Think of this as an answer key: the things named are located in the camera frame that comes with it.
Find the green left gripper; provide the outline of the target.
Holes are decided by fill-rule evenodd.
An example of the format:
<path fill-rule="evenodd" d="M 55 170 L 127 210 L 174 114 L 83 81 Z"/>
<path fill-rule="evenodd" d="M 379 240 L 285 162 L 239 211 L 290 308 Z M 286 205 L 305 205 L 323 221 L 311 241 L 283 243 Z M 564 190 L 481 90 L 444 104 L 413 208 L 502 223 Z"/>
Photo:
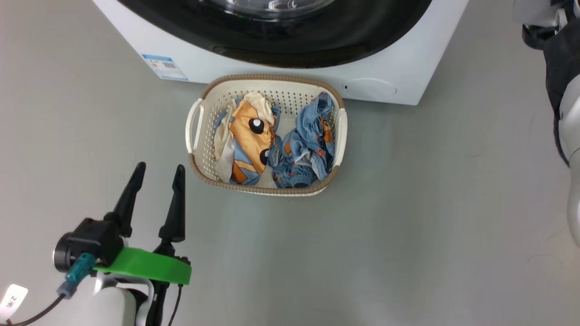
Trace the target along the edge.
<path fill-rule="evenodd" d="M 104 220 L 116 223 L 119 235 L 125 238 L 132 235 L 133 209 L 145 170 L 145 162 L 136 165 L 115 208 L 104 216 Z M 98 272 L 178 285 L 190 283 L 191 266 L 176 256 L 172 244 L 186 239 L 186 169 L 183 165 L 177 166 L 172 190 L 166 221 L 158 233 L 162 243 L 153 252 L 119 244 L 94 246 Z"/>

